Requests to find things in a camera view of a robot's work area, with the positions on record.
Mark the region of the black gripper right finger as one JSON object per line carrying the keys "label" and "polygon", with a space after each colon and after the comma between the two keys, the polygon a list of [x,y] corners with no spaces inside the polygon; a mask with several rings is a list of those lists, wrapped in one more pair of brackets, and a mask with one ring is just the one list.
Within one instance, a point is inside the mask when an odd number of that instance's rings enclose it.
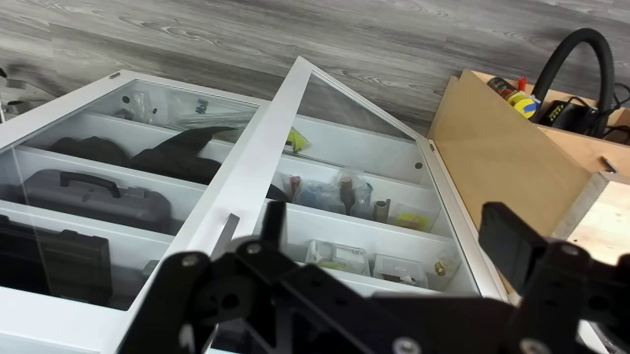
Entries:
{"label": "black gripper right finger", "polygon": [[504,204],[485,204],[479,245],[506,282],[522,294],[548,243]]}

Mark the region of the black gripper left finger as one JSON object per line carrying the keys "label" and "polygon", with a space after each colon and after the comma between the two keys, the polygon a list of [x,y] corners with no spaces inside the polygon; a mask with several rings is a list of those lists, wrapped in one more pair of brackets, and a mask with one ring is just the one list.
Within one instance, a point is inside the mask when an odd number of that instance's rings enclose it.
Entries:
{"label": "black gripper left finger", "polygon": [[266,247],[278,251],[282,243],[282,233],[286,225],[286,204],[270,202],[266,205],[260,239]]}

